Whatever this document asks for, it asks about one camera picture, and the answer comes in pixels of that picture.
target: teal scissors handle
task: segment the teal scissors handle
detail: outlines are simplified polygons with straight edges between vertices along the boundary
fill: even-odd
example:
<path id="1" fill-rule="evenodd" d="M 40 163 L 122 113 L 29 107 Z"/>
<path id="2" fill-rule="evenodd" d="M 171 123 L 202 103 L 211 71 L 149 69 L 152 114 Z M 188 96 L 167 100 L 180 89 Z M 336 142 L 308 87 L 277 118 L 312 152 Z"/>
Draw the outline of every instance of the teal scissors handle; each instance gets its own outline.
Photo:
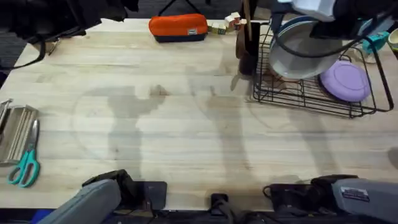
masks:
<path id="1" fill-rule="evenodd" d="M 21 161 L 7 176 L 8 184 L 28 187 L 33 184 L 39 174 L 40 164 L 35 159 L 35 149 L 27 150 Z"/>

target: scissors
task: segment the scissors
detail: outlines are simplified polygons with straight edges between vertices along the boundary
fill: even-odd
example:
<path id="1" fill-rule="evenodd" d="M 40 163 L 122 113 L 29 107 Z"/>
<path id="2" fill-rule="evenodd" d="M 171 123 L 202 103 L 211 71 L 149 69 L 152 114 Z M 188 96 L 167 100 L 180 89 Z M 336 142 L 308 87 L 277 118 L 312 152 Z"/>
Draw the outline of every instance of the scissors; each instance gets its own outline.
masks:
<path id="1" fill-rule="evenodd" d="M 18 165 L 7 176 L 8 184 L 28 187 L 33 184 L 39 174 L 40 164 L 36 161 L 36 144 L 39 137 L 39 120 L 35 120 L 30 128 L 27 149 Z"/>

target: dish rack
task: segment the dish rack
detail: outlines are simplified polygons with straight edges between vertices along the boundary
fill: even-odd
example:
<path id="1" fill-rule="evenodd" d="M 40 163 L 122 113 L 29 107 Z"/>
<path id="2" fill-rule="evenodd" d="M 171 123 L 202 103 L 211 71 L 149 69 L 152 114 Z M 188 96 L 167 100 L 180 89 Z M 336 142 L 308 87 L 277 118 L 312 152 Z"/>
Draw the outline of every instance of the dish rack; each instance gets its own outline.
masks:
<path id="1" fill-rule="evenodd" d="M 352 57 L 347 54 L 349 51 L 357 51 L 356 55 L 360 55 L 359 61 L 361 61 L 362 67 L 368 76 L 369 86 L 371 89 L 371 94 L 362 102 L 350 103 L 331 96 L 320 85 L 320 82 L 318 81 L 319 75 L 302 80 L 288 80 L 272 74 L 268 64 L 268 53 L 272 39 L 272 31 L 270 31 L 271 28 L 269 26 L 269 22 L 261 23 L 261 27 L 262 26 L 268 26 L 268 28 L 265 34 L 260 35 L 257 67 L 253 74 L 254 81 L 252 96 L 256 101 L 260 103 L 284 105 L 293 108 L 303 108 L 306 110 L 349 118 L 362 117 L 366 114 L 374 114 L 375 112 L 387 112 L 394 108 L 394 102 L 392 100 L 384 70 L 382 69 L 381 63 L 378 61 L 376 61 L 376 64 L 380 74 L 379 84 L 384 87 L 385 96 L 383 98 L 386 100 L 387 105 L 385 108 L 377 106 L 380 97 L 375 97 L 373 91 L 372 79 L 374 78 L 374 74 L 369 76 L 362 51 L 356 47 L 351 47 L 342 52 L 339 60 L 352 62 Z"/>

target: scissor blade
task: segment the scissor blade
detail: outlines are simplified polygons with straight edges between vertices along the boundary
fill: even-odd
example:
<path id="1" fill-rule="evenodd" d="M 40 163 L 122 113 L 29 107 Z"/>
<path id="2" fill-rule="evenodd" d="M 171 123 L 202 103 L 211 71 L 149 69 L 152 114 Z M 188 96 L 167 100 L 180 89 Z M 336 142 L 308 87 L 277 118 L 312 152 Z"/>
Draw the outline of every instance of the scissor blade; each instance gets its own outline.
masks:
<path id="1" fill-rule="evenodd" d="M 33 121 L 32 126 L 30 127 L 30 134 L 28 138 L 28 144 L 33 144 L 36 148 L 37 139 L 39 138 L 39 130 L 40 130 L 40 123 L 39 120 L 36 119 Z"/>

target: gray carpet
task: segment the gray carpet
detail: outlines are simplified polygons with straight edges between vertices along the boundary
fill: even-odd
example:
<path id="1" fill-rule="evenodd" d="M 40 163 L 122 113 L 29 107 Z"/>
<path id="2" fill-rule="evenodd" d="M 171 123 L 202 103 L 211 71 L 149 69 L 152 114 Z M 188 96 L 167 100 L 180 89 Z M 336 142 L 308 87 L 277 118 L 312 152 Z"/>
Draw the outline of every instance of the gray carpet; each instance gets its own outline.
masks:
<path id="1" fill-rule="evenodd" d="M 141 0 L 139 12 L 129 12 L 130 18 L 151 18 L 170 0 Z M 239 11 L 241 0 L 212 0 L 211 5 L 205 4 L 205 0 L 191 0 L 191 2 L 205 15 L 207 19 L 224 19 L 231 12 Z M 179 15 L 194 12 L 184 1 L 177 0 L 164 13 L 164 15 Z M 13 66 L 26 43 L 12 34 L 0 34 L 0 59 L 3 66 Z"/>

